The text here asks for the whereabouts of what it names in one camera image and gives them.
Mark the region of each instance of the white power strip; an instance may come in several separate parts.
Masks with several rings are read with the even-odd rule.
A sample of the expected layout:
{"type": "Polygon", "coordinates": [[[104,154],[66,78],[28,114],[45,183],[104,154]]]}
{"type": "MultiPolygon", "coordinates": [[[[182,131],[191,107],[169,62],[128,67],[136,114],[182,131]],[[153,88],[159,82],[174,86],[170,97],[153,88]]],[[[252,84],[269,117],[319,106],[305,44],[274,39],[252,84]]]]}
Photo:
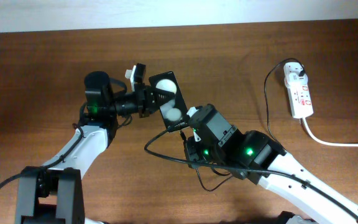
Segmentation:
{"type": "Polygon", "coordinates": [[[326,142],[314,136],[306,122],[306,118],[313,114],[308,76],[298,62],[286,63],[284,65],[284,74],[284,84],[288,88],[292,116],[302,120],[303,126],[312,139],[327,146],[358,147],[358,144],[326,142]]]}
{"type": "Polygon", "coordinates": [[[288,62],[284,65],[284,83],[288,88],[292,116],[298,119],[313,114],[308,76],[302,71],[303,68],[298,62],[288,62]]]}

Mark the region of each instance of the power strip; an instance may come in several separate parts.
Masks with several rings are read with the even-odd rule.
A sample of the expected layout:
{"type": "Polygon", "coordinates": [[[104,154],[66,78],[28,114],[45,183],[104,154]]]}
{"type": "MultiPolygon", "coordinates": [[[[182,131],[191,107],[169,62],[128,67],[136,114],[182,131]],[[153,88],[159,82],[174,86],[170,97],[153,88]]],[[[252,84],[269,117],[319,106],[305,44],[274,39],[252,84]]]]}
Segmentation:
{"type": "Polygon", "coordinates": [[[306,118],[313,114],[308,76],[298,62],[288,62],[284,65],[284,84],[288,89],[292,116],[297,119],[306,118]]]}

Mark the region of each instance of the wooden table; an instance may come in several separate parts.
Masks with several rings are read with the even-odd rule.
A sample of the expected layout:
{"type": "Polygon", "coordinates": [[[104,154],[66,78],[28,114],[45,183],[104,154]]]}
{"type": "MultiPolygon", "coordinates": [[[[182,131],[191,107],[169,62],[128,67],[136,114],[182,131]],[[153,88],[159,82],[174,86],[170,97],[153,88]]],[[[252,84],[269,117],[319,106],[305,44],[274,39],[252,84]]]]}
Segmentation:
{"type": "MultiPolygon", "coordinates": [[[[173,70],[187,107],[212,103],[241,131],[266,133],[264,78],[287,57],[301,60],[308,72],[314,134],[358,142],[358,20],[0,34],[0,182],[42,164],[72,137],[89,72],[125,80],[137,62],[147,65],[146,78],[173,70]]],[[[358,203],[358,148],[314,142],[291,117],[283,76],[279,68],[267,85],[273,133],[313,174],[358,203]]],[[[163,129],[157,113],[135,117],[117,132],[83,179],[87,217],[217,223],[276,217],[283,210],[304,215],[248,180],[205,192],[194,170],[143,151],[163,129]]],[[[152,148],[184,157],[178,134],[152,148]]],[[[222,180],[208,169],[201,175],[208,187],[222,180]]],[[[13,222],[16,192],[17,182],[0,191],[0,223],[13,222]]]]}

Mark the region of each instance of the brown wooden surface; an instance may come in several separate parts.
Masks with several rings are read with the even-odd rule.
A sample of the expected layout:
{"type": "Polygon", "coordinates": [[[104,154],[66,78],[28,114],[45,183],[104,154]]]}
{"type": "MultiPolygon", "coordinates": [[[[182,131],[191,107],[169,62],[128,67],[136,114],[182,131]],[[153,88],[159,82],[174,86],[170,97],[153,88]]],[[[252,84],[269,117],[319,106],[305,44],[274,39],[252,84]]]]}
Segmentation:
{"type": "MultiPolygon", "coordinates": [[[[0,34],[0,182],[50,159],[72,137],[83,79],[103,70],[125,80],[133,64],[147,77],[173,70],[188,107],[212,103],[241,131],[266,133],[263,82],[296,57],[310,78],[317,137],[358,142],[358,20],[0,34]]],[[[358,148],[314,142],[291,117],[283,70],[268,81],[272,130],[313,174],[358,203],[358,148]]],[[[194,170],[147,155],[164,129],[160,115],[136,117],[83,179],[86,216],[112,223],[217,223],[302,214],[248,180],[205,192],[194,170]]],[[[153,149],[184,157],[178,134],[153,149]]],[[[208,187],[221,181],[208,169],[208,187]]],[[[12,223],[17,182],[0,191],[0,223],[12,223]]]]}

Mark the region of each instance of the white wall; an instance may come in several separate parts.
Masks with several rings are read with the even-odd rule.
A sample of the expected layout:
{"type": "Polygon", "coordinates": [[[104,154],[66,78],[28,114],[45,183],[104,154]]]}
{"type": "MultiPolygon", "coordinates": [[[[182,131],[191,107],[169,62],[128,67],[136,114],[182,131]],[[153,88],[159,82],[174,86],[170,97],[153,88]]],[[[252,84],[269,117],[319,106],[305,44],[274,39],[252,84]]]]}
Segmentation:
{"type": "Polygon", "coordinates": [[[358,0],[0,0],[0,32],[358,18],[358,0]]]}

